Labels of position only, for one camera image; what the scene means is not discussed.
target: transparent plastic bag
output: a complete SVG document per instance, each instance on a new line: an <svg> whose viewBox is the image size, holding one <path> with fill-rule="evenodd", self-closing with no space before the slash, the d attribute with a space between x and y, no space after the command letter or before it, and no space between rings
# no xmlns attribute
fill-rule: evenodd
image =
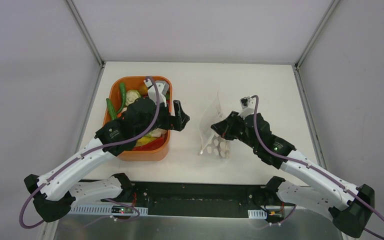
<svg viewBox="0 0 384 240"><path fill-rule="evenodd" d="M222 106L220 105L219 94L203 112L199 121L199 135L201 136L201 150L199 155L212 155L223 159L229 158L229 141L221 138L211 125L223 120Z"/></svg>

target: green chili pepper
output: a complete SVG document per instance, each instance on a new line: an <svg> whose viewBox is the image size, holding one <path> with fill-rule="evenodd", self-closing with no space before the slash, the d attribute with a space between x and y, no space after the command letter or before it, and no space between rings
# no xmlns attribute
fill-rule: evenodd
<svg viewBox="0 0 384 240"><path fill-rule="evenodd" d="M116 110L114 109L113 103L109 98L106 99L106 108L108 109L109 116L111 117L111 120L114 120L117 118Z"/></svg>
<svg viewBox="0 0 384 240"><path fill-rule="evenodd" d="M126 85L124 82L120 82L120 96L121 96L121 105L120 109L117 111L117 114L121 113L123 108L126 105Z"/></svg>

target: gray floor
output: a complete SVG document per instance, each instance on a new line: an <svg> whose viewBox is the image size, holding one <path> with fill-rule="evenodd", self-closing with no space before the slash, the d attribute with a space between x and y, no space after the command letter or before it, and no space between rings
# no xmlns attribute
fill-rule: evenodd
<svg viewBox="0 0 384 240"><path fill-rule="evenodd" d="M97 217L67 215L59 221L54 240L341 240L332 222L308 210L297 210L281 227L262 219L145 216L132 222L113 222L105 218L78 231Z"/></svg>

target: white vent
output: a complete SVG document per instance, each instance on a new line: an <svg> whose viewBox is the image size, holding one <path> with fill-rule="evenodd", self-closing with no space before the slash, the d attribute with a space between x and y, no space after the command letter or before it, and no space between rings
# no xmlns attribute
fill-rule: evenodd
<svg viewBox="0 0 384 240"><path fill-rule="evenodd" d="M114 215L114 216L135 216L138 215L136 212L133 213L112 213L113 207L120 207L114 204L82 204L72 208L68 214L80 214L80 215ZM148 215L148 208L146 207L135 207L141 216Z"/></svg>
<svg viewBox="0 0 384 240"><path fill-rule="evenodd" d="M250 219L267 219L267 212L263 210L248 210L248 218Z"/></svg>

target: basket of vegetables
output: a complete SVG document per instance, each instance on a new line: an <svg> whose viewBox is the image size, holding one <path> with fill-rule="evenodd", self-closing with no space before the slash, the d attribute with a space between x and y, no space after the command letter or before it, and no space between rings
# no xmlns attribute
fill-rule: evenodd
<svg viewBox="0 0 384 240"><path fill-rule="evenodd" d="M155 81L164 81L168 84L165 96L168 110L172 110L172 83L165 77L152 76ZM109 98L106 99L106 111L103 125L119 118L127 106L136 99L148 96L148 88L144 83L145 76L126 76L117 80L111 87ZM123 161L160 161L169 152L170 131L155 129L137 140L131 151L124 151L118 156Z"/></svg>

